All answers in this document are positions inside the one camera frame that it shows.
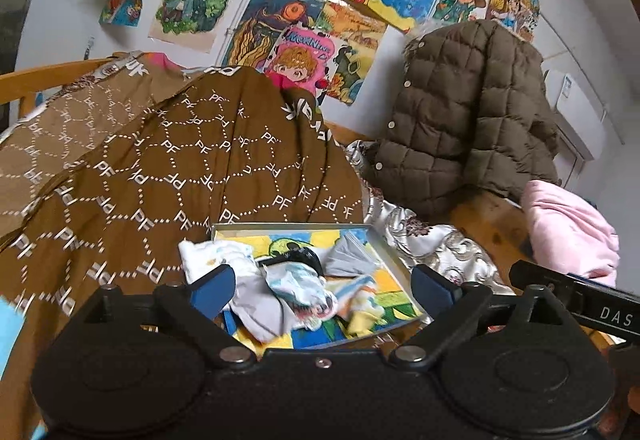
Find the brown blanket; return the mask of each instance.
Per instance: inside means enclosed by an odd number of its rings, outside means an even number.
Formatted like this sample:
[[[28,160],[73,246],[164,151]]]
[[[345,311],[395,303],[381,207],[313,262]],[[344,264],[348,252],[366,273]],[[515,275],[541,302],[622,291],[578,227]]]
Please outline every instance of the brown blanket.
[[[34,361],[99,285],[181,278],[178,242],[218,222],[362,221],[358,178],[305,91],[154,63],[63,91],[0,147],[0,295],[26,319],[0,382],[3,439],[31,435]]]

